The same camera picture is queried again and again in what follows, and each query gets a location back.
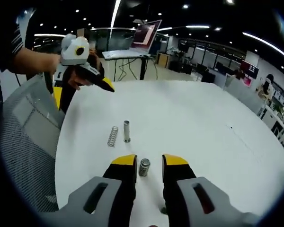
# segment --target ceiling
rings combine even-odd
[[[284,73],[284,56],[242,34],[247,32],[260,37],[284,52],[284,36],[275,16],[277,12],[284,20],[284,1],[233,1],[234,5],[226,4],[226,0],[121,0],[114,27],[137,27],[135,19],[162,19],[160,28],[173,29],[161,33],[205,40],[242,52],[257,50],[257,54]],[[35,34],[65,35],[83,27],[110,27],[114,7],[115,0],[64,0],[51,3],[50,7],[37,8],[30,23],[35,25],[32,26]],[[210,28],[189,29],[187,25],[208,25]],[[216,32],[216,27],[221,27],[221,31]]]

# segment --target striped sleeve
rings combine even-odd
[[[23,47],[19,25],[6,24],[6,32],[1,37],[2,49],[0,54],[0,70],[13,68],[13,59]]]
[[[19,25],[16,26],[11,42],[11,53],[15,56],[23,47]]]

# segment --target white round table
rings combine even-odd
[[[245,105],[214,84],[187,81],[131,81],[114,84],[115,93],[96,86],[76,92],[65,116],[56,154],[59,208],[69,194],[112,160],[137,154],[148,158],[147,177],[137,179],[130,226],[168,226],[159,211],[162,154],[180,156],[196,176],[224,190],[242,212],[262,215],[284,187],[284,149]],[[123,142],[130,121],[131,142]],[[119,127],[115,147],[107,145]]]

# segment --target person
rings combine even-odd
[[[0,24],[0,71],[9,70],[19,74],[37,74],[50,72],[54,74],[60,62],[60,55],[34,52],[24,47],[19,25],[16,23],[19,11],[8,12]],[[69,81],[77,88],[76,83],[90,85],[75,73]],[[2,91],[0,86],[0,113],[2,112]]]
[[[230,77],[228,76],[226,78],[225,87],[228,87],[235,78],[238,80],[244,79],[245,73],[243,72],[243,70],[235,70],[233,72],[233,75],[231,75]]]
[[[235,70],[232,77],[240,80],[240,79],[244,79],[245,78],[245,73],[243,70],[239,69],[239,70]]]
[[[273,82],[274,76],[272,74],[268,74],[265,78],[265,82],[261,83],[256,88],[257,95],[264,100],[271,100],[275,92],[274,87],[272,86]]]

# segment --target metal pin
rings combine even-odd
[[[147,176],[147,172],[148,169],[150,168],[150,165],[151,162],[147,158],[142,159],[139,166],[139,175]]]
[[[129,143],[131,138],[129,137],[129,121],[124,121],[124,142]]]

